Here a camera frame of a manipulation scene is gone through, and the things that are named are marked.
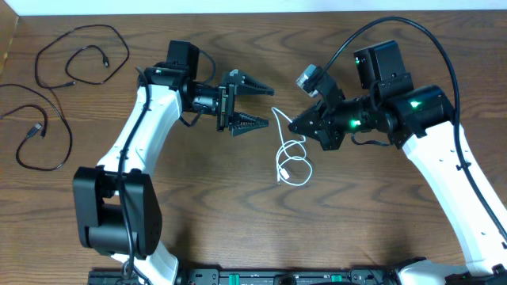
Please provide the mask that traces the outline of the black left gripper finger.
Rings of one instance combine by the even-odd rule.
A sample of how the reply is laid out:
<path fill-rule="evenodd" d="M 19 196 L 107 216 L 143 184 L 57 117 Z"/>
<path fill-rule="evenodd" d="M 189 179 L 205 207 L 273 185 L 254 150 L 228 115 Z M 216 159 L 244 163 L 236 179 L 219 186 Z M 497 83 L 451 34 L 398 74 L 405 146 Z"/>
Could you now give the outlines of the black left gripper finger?
<path fill-rule="evenodd" d="M 273 96 L 273 88 L 251 77 L 242 70 L 234 69 L 228 73 L 228 82 L 234 86 L 236 95 L 269 95 Z"/>
<path fill-rule="evenodd" d="M 260 117 L 251 116 L 244 112 L 234 112 L 229 123 L 229 130 L 233 137 L 249 131 L 268 127 L 269 121 Z"/>

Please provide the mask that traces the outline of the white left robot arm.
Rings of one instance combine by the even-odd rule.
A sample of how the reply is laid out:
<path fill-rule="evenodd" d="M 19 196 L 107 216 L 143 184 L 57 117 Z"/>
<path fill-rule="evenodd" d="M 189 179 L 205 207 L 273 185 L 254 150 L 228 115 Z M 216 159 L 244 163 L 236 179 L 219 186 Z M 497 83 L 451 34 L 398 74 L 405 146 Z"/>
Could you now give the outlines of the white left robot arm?
<path fill-rule="evenodd" d="M 226 72 L 218 86 L 198 82 L 199 57 L 187 41 L 170 41 L 166 60 L 139 71 L 137 98 L 118 139 L 93 168 L 73 179 L 82 246 L 122 263 L 117 283 L 179 284 L 179 261 L 161 242 L 162 212 L 151 177 L 171 127 L 185 112 L 214 116 L 217 131 L 237 136 L 268 120 L 234 109 L 240 95 L 269 95 L 273 88 L 247 73 Z"/>

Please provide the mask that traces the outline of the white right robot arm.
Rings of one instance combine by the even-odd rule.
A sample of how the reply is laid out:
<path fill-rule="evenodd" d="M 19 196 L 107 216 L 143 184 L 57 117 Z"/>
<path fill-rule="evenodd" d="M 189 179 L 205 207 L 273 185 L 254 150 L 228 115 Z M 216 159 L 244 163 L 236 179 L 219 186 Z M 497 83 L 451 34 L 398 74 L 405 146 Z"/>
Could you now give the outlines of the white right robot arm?
<path fill-rule="evenodd" d="M 404 152 L 428 182 L 463 251 L 462 266 L 415 259 L 400 264 L 400 284 L 503 284 L 506 281 L 506 209 L 471 153 L 444 91 L 415 88 L 393 40 L 354 54 L 367 94 L 346 99 L 319 66 L 310 65 L 298 86 L 316 103 L 296 117 L 290 131 L 336 150 L 347 134 L 377 130 Z"/>

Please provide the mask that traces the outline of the cardboard panel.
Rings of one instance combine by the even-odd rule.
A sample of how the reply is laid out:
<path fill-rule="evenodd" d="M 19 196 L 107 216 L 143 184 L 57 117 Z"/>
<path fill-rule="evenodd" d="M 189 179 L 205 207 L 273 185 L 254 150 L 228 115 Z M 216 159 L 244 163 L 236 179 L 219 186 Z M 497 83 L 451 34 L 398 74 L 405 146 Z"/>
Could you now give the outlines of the cardboard panel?
<path fill-rule="evenodd" d="M 3 72 L 19 16 L 5 0 L 1 0 L 0 12 L 0 71 Z"/>

